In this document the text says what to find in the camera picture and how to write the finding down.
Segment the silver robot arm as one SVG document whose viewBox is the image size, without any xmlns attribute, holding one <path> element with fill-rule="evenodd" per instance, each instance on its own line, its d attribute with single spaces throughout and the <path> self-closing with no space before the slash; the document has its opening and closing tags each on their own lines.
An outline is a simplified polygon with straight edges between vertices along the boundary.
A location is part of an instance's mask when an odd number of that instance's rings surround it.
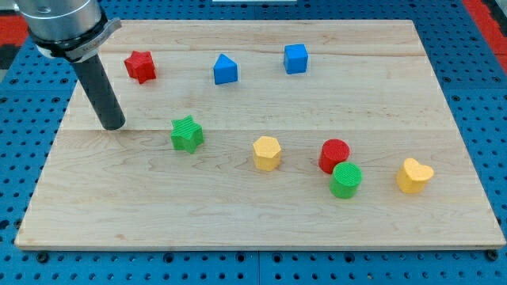
<svg viewBox="0 0 507 285">
<path fill-rule="evenodd" d="M 83 62 L 121 28 L 119 18 L 109 19 L 97 0 L 15 0 L 26 20 L 29 35 L 49 58 Z"/>
</svg>

